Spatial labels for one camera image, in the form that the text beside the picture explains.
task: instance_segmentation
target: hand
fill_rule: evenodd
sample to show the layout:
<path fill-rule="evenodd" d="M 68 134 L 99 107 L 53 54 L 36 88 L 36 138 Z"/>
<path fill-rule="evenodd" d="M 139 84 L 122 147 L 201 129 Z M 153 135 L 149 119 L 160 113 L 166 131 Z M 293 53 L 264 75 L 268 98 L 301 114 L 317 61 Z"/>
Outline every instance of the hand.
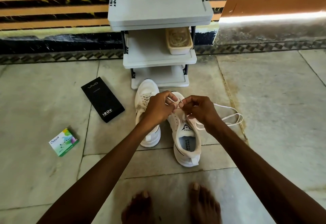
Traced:
<path fill-rule="evenodd" d="M 201 122 L 209 132 L 215 124 L 225 124 L 215 110 L 213 102 L 206 96 L 191 95 L 179 103 L 179 107 L 189 115 Z"/>
<path fill-rule="evenodd" d="M 152 96 L 141 120 L 150 123 L 153 128 L 165 121 L 177 109 L 177 103 L 169 98 L 178 101 L 178 98 L 170 91 L 164 91 Z"/>

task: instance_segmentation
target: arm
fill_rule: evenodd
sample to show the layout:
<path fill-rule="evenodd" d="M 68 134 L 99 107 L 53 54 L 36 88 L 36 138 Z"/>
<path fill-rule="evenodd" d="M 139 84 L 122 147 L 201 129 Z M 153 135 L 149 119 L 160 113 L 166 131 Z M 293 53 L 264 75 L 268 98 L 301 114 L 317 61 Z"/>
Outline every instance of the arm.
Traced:
<path fill-rule="evenodd" d="M 177 101 L 169 91 L 152 96 L 141 121 L 132 132 L 72 185 L 38 224 L 91 223 L 141 141 L 175 111 L 176 106 L 167 97 Z"/>
<path fill-rule="evenodd" d="M 179 106 L 220 142 L 276 223 L 326 222 L 326 210 L 247 146 L 221 120 L 208 97 L 189 96 Z"/>

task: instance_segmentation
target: forearm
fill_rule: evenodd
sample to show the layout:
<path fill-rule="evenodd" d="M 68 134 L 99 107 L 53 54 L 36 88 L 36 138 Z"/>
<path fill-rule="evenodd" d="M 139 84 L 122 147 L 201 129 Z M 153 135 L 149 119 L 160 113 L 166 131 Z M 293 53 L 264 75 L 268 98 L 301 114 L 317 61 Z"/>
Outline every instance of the forearm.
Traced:
<path fill-rule="evenodd" d="M 43 215 L 41 223 L 91 223 L 137 147 L 153 129 L 140 122 L 116 147 L 72 185 Z"/>
<path fill-rule="evenodd" d="M 209 129 L 276 223 L 325 223 L 326 210 L 247 146 L 225 124 Z"/>

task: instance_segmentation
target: striped wall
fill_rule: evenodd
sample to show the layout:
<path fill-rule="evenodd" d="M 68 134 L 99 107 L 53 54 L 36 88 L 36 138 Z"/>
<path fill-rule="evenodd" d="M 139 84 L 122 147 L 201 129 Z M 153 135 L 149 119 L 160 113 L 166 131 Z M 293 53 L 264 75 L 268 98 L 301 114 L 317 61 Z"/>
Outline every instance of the striped wall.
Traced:
<path fill-rule="evenodd" d="M 0 30 L 109 26 L 109 0 L 0 0 Z M 209 0 L 213 21 L 226 0 Z"/>

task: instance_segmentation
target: toenail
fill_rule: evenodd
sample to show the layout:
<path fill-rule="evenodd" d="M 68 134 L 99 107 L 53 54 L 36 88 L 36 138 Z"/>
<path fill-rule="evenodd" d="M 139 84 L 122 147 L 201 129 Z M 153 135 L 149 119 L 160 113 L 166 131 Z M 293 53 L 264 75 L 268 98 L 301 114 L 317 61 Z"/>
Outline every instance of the toenail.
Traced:
<path fill-rule="evenodd" d="M 194 190 L 199 190 L 199 184 L 198 183 L 194 183 L 193 187 Z"/>
<path fill-rule="evenodd" d="M 149 197 L 149 193 L 148 193 L 147 190 L 144 190 L 144 191 L 143 191 L 143 197 L 144 197 L 144 198 L 148 198 L 148 197 Z"/>

